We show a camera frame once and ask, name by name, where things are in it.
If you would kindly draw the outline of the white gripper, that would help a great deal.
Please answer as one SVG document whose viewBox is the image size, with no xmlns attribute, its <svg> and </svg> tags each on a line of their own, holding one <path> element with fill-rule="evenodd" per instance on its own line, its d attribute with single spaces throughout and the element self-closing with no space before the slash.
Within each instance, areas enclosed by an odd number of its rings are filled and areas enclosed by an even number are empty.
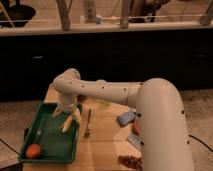
<svg viewBox="0 0 213 171">
<path fill-rule="evenodd" d="M 60 94 L 58 98 L 58 105 L 54 110 L 52 116 L 56 117 L 60 115 L 62 112 L 70 113 L 76 108 L 76 105 L 77 105 L 77 97 L 75 95 Z M 80 110 L 76 109 L 73 115 L 75 120 L 78 123 L 81 123 Z"/>
</svg>

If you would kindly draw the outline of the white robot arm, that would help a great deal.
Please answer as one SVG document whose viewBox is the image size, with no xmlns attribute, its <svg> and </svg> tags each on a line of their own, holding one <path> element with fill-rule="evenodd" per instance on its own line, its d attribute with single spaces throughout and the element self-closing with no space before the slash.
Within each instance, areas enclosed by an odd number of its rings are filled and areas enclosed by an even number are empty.
<svg viewBox="0 0 213 171">
<path fill-rule="evenodd" d="M 69 111 L 74 95 L 126 105 L 136 110 L 143 171 L 195 171 L 183 102 L 162 78 L 145 82 L 85 81 L 70 68 L 54 78 L 58 108 Z"/>
</svg>

